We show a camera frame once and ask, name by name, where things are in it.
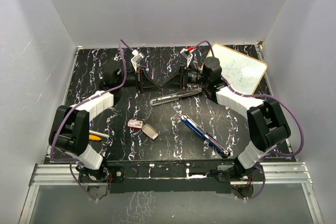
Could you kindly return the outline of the red staple box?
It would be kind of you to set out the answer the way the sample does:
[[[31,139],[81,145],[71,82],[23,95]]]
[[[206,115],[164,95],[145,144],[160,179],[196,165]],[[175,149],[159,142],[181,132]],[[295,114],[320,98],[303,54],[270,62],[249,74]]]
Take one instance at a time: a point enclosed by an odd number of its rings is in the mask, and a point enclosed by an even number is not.
[[[142,129],[142,127],[143,127],[143,121],[130,120],[128,122],[128,127],[135,128],[135,129]]]

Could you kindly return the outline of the staple strip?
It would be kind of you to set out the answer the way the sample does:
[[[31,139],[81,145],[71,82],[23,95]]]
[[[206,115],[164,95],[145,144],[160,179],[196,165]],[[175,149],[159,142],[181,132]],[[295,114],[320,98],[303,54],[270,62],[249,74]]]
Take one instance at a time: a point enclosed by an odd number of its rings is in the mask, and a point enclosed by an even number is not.
[[[142,132],[153,141],[157,139],[159,135],[158,132],[150,124],[144,124],[142,126]]]

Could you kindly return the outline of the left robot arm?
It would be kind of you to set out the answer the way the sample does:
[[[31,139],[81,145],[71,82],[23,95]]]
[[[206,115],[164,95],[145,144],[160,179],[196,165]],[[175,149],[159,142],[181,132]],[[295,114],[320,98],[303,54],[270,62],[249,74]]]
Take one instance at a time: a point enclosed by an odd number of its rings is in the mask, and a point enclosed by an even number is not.
[[[123,87],[134,87],[136,92],[151,93],[161,91],[143,67],[127,69],[125,64],[111,60],[104,65],[99,90],[86,100],[57,108],[49,136],[50,154],[57,149],[70,155],[76,162],[90,170],[96,181],[108,177],[104,158],[89,144],[90,121],[103,111],[116,105]]]

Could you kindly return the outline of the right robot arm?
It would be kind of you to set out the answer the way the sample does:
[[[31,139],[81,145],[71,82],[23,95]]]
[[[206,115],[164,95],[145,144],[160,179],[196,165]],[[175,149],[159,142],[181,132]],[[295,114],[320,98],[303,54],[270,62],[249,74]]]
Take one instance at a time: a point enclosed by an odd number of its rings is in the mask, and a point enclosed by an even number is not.
[[[200,84],[209,100],[227,106],[247,119],[250,141],[235,158],[233,166],[226,170],[231,178],[247,180],[256,164],[291,135],[279,102],[273,98],[256,99],[234,91],[222,76],[218,58],[205,58],[202,70],[181,65],[162,87],[182,90],[189,83]]]

